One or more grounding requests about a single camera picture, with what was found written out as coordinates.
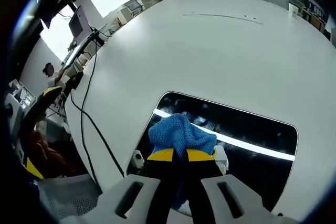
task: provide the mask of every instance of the blue towel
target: blue towel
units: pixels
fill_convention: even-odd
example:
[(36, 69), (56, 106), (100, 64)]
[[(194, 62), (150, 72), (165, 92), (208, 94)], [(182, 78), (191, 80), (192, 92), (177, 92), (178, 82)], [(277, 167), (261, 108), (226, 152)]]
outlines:
[[(173, 114), (168, 118), (163, 118), (160, 122), (149, 129), (149, 138), (154, 145), (154, 152), (167, 148), (174, 148), (180, 160), (185, 159), (185, 150), (187, 148), (195, 149), (212, 154), (215, 144), (216, 135), (206, 133), (196, 126), (190, 124), (181, 114)], [(179, 209), (186, 201), (184, 194), (181, 192), (183, 187), (183, 178), (179, 181), (179, 189), (173, 201), (173, 208)]]

